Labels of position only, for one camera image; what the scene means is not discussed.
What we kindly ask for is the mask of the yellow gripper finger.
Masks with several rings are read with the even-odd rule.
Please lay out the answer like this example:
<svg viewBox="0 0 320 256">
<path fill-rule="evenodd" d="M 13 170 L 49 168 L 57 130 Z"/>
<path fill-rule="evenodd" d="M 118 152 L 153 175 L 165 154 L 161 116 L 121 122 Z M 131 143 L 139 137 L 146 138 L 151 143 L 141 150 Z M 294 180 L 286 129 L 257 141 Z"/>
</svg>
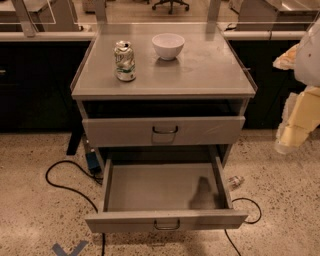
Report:
<svg viewBox="0 0 320 256">
<path fill-rule="evenodd" d="M 299 94 L 290 93 L 285 102 L 274 148 L 280 154 L 298 149 L 320 125 L 320 88 L 307 86 Z"/>
<path fill-rule="evenodd" d="M 273 62 L 273 66 L 281 70 L 293 69 L 295 67 L 297 48 L 298 45 L 294 45 L 285 53 L 277 57 Z"/>
</svg>

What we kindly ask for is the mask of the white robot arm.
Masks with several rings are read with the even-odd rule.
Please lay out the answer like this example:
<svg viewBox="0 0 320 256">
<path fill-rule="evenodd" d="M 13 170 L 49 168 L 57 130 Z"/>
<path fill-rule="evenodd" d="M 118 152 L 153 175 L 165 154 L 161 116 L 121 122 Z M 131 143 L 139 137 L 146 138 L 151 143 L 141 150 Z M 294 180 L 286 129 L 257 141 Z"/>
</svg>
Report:
<svg viewBox="0 0 320 256">
<path fill-rule="evenodd" d="M 295 79 L 306 86 L 299 94 L 289 94 L 276 133 L 275 150 L 288 154 L 298 149 L 320 125 L 320 20 L 298 44 L 277 57 L 273 66 L 292 69 Z"/>
</svg>

